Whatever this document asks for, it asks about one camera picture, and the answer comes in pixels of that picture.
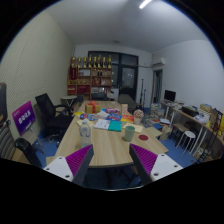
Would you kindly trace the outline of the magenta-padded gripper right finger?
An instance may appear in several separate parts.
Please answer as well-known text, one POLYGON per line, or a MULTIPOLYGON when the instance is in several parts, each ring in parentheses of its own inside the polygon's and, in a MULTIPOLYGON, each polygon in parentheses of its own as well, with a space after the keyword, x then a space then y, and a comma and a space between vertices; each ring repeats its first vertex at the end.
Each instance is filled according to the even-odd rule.
POLYGON ((164 178, 182 169, 166 154, 155 153, 135 144, 129 145, 129 154, 134 161, 143 185, 164 178))

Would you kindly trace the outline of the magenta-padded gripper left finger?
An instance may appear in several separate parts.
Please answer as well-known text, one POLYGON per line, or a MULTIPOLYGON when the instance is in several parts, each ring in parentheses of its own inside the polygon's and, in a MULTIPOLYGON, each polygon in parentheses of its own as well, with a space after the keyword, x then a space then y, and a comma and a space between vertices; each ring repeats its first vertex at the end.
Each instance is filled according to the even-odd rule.
POLYGON ((58 156, 44 170, 77 185, 82 185, 93 155, 93 145, 88 145, 67 157, 58 156))

